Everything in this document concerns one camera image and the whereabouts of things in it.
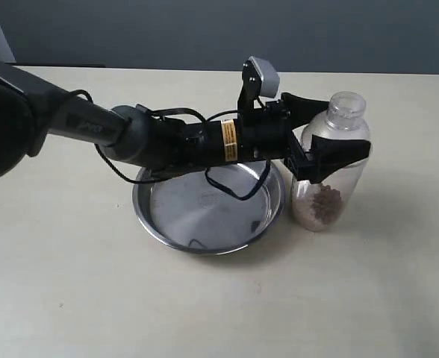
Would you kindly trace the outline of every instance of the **bottle neck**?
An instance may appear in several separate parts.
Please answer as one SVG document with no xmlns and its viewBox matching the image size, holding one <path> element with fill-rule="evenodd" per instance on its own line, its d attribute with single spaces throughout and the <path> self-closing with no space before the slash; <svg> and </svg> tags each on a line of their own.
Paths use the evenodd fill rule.
<svg viewBox="0 0 439 358">
<path fill-rule="evenodd" d="M 327 123 L 342 131 L 353 131 L 361 126 L 365 110 L 366 101 L 357 93 L 336 93 L 329 102 Z"/>
</svg>

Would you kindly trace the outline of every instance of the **metal bowl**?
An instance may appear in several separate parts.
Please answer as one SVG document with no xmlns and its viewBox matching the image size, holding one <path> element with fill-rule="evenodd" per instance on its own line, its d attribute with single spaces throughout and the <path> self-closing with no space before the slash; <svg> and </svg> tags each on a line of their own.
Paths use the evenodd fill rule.
<svg viewBox="0 0 439 358">
<path fill-rule="evenodd" d="M 210 176 L 245 195 L 264 169 L 264 162 L 212 168 Z M 145 169 L 137 180 L 147 180 Z M 271 163 L 262 188 L 239 201 L 212 187 L 202 172 L 162 183 L 135 185 L 134 208 L 144 228 L 171 248 L 193 254 L 219 255 L 238 251 L 261 237 L 281 214 L 284 181 Z"/>
</svg>

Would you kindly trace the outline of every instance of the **gray wall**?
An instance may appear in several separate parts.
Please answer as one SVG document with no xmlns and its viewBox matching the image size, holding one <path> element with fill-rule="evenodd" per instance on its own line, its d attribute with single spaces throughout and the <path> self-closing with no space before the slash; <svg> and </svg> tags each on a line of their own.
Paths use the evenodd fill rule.
<svg viewBox="0 0 439 358">
<path fill-rule="evenodd" d="M 0 0 L 19 62 L 439 73 L 439 0 Z"/>
</svg>

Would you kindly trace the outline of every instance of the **clear plastic bottle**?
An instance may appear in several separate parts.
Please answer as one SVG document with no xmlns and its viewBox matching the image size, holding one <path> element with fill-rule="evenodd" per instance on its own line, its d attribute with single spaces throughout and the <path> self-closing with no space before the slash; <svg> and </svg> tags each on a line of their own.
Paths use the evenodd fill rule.
<svg viewBox="0 0 439 358">
<path fill-rule="evenodd" d="M 363 119 L 365 109 L 366 101 L 357 93 L 336 93 L 329 102 L 328 110 L 318 114 L 305 127 L 299 140 L 301 146 L 309 151 L 313 134 L 327 139 L 370 140 L 369 127 Z M 339 219 L 366 164 L 367 159 L 353 163 L 319 184 L 293 178 L 293 217 L 311 231 L 330 227 Z"/>
</svg>

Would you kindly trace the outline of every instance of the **white table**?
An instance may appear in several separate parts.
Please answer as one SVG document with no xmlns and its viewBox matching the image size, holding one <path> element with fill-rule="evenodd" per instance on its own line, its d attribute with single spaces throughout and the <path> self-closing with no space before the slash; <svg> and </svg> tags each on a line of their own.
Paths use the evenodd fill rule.
<svg viewBox="0 0 439 358">
<path fill-rule="evenodd" d="M 234 108 L 241 85 L 233 72 L 27 70 L 103 107 L 205 115 Z M 283 92 L 340 90 L 368 101 L 374 144 L 341 221 L 314 234 L 286 212 L 224 257 L 157 242 L 92 145 L 50 136 L 0 179 L 0 357 L 439 357 L 439 76 L 281 75 Z"/>
</svg>

